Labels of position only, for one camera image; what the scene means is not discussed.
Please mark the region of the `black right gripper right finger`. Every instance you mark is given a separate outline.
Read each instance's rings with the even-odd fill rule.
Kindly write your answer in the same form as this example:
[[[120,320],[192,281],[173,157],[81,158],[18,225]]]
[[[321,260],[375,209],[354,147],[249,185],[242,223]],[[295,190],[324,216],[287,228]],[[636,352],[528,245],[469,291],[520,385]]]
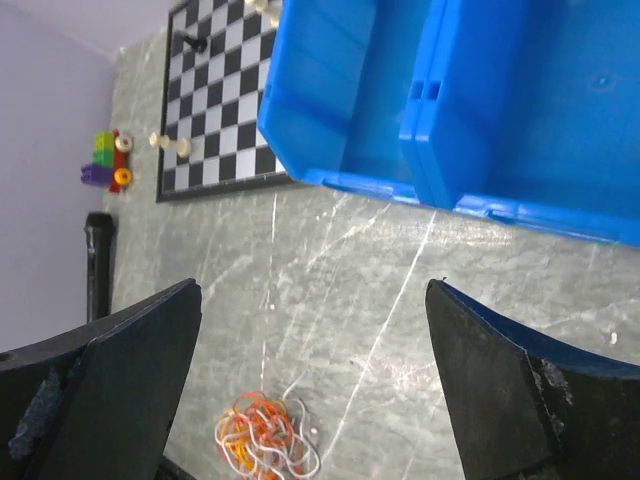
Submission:
[[[468,479],[636,479],[639,368],[558,341],[442,280],[426,315]]]

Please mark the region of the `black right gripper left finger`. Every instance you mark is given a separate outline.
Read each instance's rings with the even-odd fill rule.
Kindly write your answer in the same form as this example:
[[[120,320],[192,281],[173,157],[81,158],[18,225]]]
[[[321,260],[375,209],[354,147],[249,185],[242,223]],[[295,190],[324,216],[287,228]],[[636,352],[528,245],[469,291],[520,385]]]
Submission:
[[[126,309],[1,355],[4,479],[151,479],[196,345],[185,279]]]

